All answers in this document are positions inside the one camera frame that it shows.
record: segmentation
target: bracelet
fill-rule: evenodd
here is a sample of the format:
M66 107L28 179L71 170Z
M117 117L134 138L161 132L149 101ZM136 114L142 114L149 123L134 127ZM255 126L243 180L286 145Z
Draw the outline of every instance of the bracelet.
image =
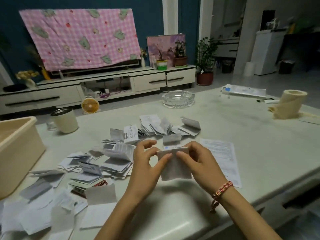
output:
M216 193L214 193L212 195L213 201L211 204L211 210L210 212L215 212L215 209L217 208L217 206L220 204L219 203L219 198L220 196L226 192L226 190L230 187L233 186L233 183L231 181L226 182L224 185L222 185L222 187L220 189L218 189L218 191Z

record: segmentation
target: painting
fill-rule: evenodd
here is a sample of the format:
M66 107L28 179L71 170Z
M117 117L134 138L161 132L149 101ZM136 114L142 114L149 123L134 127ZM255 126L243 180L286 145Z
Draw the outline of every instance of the painting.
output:
M173 34L173 35L160 35L147 37L146 42L148 45L148 53L150 66L153 67L152 64L152 56L155 57L156 60L159 60L159 51L162 53L164 59L168 60L168 68L174 66L174 51L175 51L175 42L178 40L186 41L185 34Z

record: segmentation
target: beige storage box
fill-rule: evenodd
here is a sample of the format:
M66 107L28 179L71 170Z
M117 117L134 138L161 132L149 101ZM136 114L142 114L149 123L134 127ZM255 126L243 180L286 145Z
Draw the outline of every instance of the beige storage box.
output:
M19 186L46 150L35 117L0 121L0 199Z

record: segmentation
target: teal wall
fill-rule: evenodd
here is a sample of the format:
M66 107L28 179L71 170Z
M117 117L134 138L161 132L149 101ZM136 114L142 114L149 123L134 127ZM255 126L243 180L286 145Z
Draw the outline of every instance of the teal wall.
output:
M199 37L200 0L178 0L178 32L186 35L188 63L195 63Z
M147 36L164 34L162 0L0 0L0 6L0 31L10 42L7 51L0 49L0 57L12 73L37 68L25 50L32 41L19 10L131 8L140 47L147 47Z

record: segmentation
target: yellow fan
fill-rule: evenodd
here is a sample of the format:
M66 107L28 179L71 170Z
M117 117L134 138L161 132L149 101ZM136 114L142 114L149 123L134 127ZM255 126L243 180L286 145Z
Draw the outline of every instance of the yellow fan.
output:
M94 114L99 110L99 102L91 96L86 96L82 101L82 109L88 114Z

